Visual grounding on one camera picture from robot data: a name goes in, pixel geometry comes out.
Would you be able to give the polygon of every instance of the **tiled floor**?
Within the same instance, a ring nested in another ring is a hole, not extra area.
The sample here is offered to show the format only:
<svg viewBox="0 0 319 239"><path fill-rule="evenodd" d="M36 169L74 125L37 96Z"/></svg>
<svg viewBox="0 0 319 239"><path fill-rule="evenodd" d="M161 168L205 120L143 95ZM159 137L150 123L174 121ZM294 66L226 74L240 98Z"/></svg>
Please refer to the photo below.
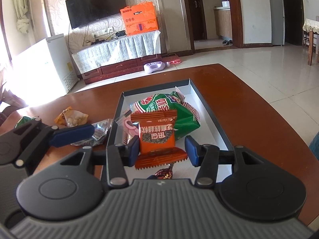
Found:
<svg viewBox="0 0 319 239"><path fill-rule="evenodd" d="M309 66L307 58L306 49L289 44L283 47L232 49L182 57L182 63L164 71L222 64L274 107L309 145L319 131L319 63L313 60L313 65ZM145 75L144 72L137 72L86 86L81 81L72 91ZM319 217L310 227L319 229Z"/></svg>
<svg viewBox="0 0 319 239"><path fill-rule="evenodd" d="M195 49L232 46L232 44L223 45L223 41L224 40L220 38L195 40L194 46L195 46Z"/></svg>

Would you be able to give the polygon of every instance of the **gray ribbed plate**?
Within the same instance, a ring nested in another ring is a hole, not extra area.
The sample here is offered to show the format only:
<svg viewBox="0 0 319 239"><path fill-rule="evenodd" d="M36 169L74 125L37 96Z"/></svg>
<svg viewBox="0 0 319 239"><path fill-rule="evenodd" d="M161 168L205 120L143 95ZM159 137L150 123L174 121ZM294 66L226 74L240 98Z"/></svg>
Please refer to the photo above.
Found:
<svg viewBox="0 0 319 239"><path fill-rule="evenodd" d="M17 169L12 164L1 165L0 173L0 223L5 224L13 213L20 211L16 190L28 175L24 168Z"/></svg>
<svg viewBox="0 0 319 239"><path fill-rule="evenodd" d="M28 217L11 231L21 239L306 239L313 233L297 219L274 224L241 219L213 191L187 179L135 180L109 192L84 217L61 223Z"/></svg>

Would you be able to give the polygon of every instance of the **metal screw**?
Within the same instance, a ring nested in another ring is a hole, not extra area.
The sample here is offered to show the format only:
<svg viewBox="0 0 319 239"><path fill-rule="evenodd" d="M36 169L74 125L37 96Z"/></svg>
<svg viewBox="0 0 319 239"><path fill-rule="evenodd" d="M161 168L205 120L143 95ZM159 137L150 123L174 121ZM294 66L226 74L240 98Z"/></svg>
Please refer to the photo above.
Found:
<svg viewBox="0 0 319 239"><path fill-rule="evenodd" d="M123 177L115 177L110 180L110 183L114 186L121 186L126 183L126 179Z"/></svg>
<svg viewBox="0 0 319 239"><path fill-rule="evenodd" d="M209 177L201 177L197 180L198 185L208 186L213 183L213 180Z"/></svg>
<svg viewBox="0 0 319 239"><path fill-rule="evenodd" d="M21 166L23 166L23 165L24 165L24 162L23 162L21 159L18 159L18 160L16 161L16 166L21 167Z"/></svg>

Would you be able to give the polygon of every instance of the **white tray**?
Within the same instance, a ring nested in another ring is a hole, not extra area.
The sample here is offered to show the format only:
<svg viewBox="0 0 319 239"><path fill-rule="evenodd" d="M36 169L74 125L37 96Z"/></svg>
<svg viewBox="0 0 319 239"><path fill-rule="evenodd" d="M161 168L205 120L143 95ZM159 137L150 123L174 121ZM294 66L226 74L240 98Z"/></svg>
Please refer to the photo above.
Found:
<svg viewBox="0 0 319 239"><path fill-rule="evenodd" d="M191 80L177 81L123 92L114 119L118 118L121 112L128 109L132 103L156 93L170 94L175 91L175 86L184 94L185 101L195 107L200 114L200 128L191 132L189 135L191 135L200 145L212 144L218 146L221 150L233 150L230 141L219 125L216 117ZM122 135L123 128L114 122L107 145L122 143ZM176 146L183 150L185 150L184 140L185 138L181 138L176 141ZM125 171L131 184L133 179L146 179L150 175L154 175L159 169L167 167L167 165L162 165L140 170L136 170L135 167L125 167ZM193 167L189 159L177 162L173 167L173 178L189 178L192 183L194 183L198 170L199 167ZM216 182L223 181L227 176L231 175L231 173L231 165L219 165Z"/></svg>

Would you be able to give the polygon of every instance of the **power outlet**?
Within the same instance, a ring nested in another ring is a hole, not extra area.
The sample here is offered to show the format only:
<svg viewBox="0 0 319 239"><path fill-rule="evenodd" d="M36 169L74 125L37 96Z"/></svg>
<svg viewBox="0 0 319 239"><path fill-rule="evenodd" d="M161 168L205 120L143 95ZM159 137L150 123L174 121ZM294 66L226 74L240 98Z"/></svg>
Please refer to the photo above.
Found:
<svg viewBox="0 0 319 239"><path fill-rule="evenodd" d="M106 35L106 34L109 34L109 33L112 33L114 32L114 29L113 27L108 27L107 29L102 29L102 30L98 30L94 33L92 33L92 37L99 37L99 36L103 36L103 35Z"/></svg>

